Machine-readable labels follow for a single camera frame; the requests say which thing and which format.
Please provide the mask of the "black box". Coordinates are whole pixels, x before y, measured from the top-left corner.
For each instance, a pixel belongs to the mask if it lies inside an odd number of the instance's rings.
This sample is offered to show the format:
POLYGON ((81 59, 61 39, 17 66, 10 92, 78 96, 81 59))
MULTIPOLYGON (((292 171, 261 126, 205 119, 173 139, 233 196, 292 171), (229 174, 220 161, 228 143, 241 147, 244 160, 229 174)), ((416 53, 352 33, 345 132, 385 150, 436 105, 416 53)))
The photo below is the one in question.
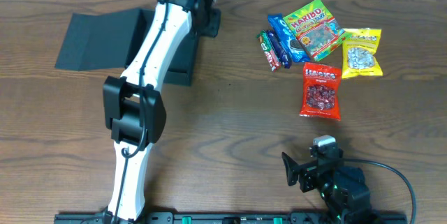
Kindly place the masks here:
MULTIPOLYGON (((154 11, 133 8, 105 15, 73 14, 55 68, 97 70, 130 65, 147 35, 154 11)), ((163 81, 192 81, 200 34, 189 32, 176 49, 163 81)))

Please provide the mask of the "blue Oreo pack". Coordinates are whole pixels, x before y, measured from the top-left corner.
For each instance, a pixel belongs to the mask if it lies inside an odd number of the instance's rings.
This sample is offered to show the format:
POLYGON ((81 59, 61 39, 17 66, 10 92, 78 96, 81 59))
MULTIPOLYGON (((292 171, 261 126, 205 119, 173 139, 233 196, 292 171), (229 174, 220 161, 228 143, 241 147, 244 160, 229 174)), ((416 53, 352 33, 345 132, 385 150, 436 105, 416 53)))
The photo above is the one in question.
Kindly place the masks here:
POLYGON ((268 15, 268 22, 276 33, 281 46, 286 53, 288 53, 293 62, 304 63, 310 61, 310 58, 302 48, 300 42, 296 39, 284 21, 282 14, 268 15))

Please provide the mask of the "yellow Hacks candy bag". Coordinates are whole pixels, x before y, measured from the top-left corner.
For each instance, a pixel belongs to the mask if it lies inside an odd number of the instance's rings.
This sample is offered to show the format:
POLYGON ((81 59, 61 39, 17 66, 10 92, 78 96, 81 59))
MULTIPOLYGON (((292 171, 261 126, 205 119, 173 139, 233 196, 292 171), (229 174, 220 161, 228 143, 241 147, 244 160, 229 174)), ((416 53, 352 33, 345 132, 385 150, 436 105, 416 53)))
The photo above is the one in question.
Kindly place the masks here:
POLYGON ((350 35, 342 43, 342 79, 357 76, 382 76, 375 54, 381 39, 381 29, 345 29, 350 35))

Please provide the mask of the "Haribo gummy bag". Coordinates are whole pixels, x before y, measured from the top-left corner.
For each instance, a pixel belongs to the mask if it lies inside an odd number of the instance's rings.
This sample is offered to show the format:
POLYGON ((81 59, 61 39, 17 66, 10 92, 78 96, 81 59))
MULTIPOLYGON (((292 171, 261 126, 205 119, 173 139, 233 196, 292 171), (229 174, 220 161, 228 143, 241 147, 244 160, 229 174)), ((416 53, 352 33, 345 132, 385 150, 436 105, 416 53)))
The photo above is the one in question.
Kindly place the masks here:
POLYGON ((314 61, 326 58, 352 36, 339 25, 321 0, 313 0, 283 20, 314 61))

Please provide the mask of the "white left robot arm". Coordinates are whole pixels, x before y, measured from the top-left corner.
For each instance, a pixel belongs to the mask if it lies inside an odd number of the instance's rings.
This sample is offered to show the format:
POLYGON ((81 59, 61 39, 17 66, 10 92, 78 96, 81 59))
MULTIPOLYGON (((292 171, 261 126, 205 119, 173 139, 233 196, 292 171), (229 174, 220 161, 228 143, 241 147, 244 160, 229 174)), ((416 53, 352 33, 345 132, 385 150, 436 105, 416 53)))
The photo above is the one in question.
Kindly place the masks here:
POLYGON ((149 154, 166 124, 161 91, 182 41, 215 37, 216 0, 157 0, 154 19, 135 58, 120 77, 103 85, 105 124, 116 154, 115 184, 103 223, 135 223, 145 206, 149 154))

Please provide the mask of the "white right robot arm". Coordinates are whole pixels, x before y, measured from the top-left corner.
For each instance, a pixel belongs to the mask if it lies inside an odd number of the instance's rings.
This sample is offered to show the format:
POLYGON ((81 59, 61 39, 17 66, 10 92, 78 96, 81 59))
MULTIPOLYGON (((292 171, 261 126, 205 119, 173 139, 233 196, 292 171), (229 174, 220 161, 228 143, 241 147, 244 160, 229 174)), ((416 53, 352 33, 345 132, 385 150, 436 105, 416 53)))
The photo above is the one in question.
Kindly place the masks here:
POLYGON ((338 223, 383 223, 372 208, 371 194, 363 171, 344 164, 343 151, 338 144, 315 144, 309 148, 315 158, 298 164, 286 153, 281 154, 289 186, 298 184, 303 193, 317 190, 328 215, 338 223))

